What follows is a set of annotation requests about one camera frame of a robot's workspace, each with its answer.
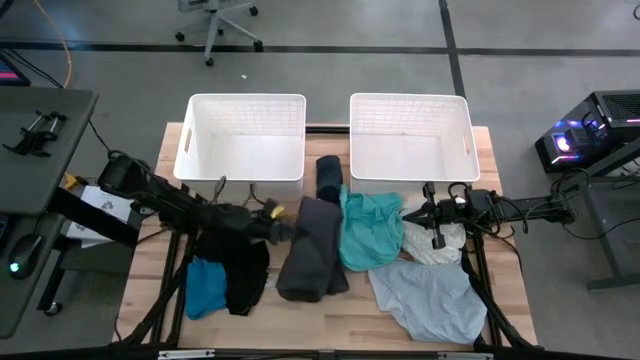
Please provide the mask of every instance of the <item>white plastic basket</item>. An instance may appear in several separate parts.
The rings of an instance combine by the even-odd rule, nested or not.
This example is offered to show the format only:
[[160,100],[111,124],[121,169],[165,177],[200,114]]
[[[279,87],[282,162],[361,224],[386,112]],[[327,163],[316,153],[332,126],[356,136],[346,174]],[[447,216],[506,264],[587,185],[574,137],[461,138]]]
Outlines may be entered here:
[[189,99],[174,176],[206,199],[302,196],[306,99],[289,94],[196,94]]
[[351,189],[422,196],[454,181],[480,178],[467,102],[460,96],[353,94]]

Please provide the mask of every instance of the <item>folded dark cloth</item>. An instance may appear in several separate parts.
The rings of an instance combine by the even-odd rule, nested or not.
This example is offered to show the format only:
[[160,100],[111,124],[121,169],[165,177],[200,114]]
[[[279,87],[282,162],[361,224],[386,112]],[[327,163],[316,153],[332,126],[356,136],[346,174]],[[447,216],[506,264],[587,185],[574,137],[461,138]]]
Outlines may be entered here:
[[276,284],[280,296],[318,302],[325,294],[349,289],[338,256],[341,220],[339,207],[323,200],[302,199],[291,250]]
[[241,232],[228,228],[207,228],[198,238],[194,254],[219,262],[227,276],[225,298],[229,313],[249,315],[264,291],[269,267],[269,250],[264,241],[251,244]]
[[340,158],[327,155],[316,160],[316,197],[339,206],[340,185],[342,185]]

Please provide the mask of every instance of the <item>wooden table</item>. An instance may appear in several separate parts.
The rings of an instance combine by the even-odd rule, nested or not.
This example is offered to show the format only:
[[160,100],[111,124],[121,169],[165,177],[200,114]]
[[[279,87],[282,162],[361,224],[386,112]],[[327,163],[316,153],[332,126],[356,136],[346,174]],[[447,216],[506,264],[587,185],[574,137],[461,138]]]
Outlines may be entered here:
[[[181,123],[167,124],[156,166],[156,173],[177,187],[180,187],[180,182],[173,177],[173,165],[181,129]],[[480,180],[474,187],[501,193],[489,129],[474,127],[473,130],[481,169]],[[315,161],[327,154],[340,157],[345,182],[349,181],[348,135],[307,135],[304,187],[309,196],[315,196]],[[158,225],[157,218],[146,220],[140,236],[157,231]],[[169,238],[167,232],[136,248],[118,317],[118,328],[123,337],[142,320],[158,296]],[[182,258],[185,240],[181,241],[176,267]],[[269,251],[269,272],[277,275],[289,252],[289,244],[270,246]],[[505,244],[488,237],[485,252],[496,302],[520,334],[536,343],[517,257]],[[225,310],[197,321],[185,317],[179,345],[185,348],[430,351],[469,348],[412,341],[391,315],[378,310],[366,273],[348,272],[347,277],[351,287],[348,292],[325,296],[317,304],[288,302],[278,295],[273,284],[268,283],[260,303],[248,317],[232,316]],[[168,335],[173,301],[167,306],[162,339]]]

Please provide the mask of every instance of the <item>teal shirt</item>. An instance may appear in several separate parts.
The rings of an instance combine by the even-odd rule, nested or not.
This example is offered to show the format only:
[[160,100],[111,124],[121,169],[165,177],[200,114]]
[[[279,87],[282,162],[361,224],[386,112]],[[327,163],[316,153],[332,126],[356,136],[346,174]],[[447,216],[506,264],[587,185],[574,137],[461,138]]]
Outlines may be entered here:
[[340,258],[353,271],[393,262],[402,248],[402,198],[396,193],[365,195],[340,189]]

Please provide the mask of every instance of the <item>chair wheel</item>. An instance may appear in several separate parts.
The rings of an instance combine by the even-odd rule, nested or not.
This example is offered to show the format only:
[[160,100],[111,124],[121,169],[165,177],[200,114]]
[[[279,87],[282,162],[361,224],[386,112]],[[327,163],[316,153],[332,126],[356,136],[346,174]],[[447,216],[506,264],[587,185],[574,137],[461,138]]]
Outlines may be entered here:
[[52,302],[51,307],[48,310],[44,311],[44,315],[49,317],[56,316],[62,311],[62,309],[64,309],[64,306],[62,306],[62,304]]
[[264,47],[262,46],[262,41],[254,41],[253,47],[256,49],[256,52],[264,52]]

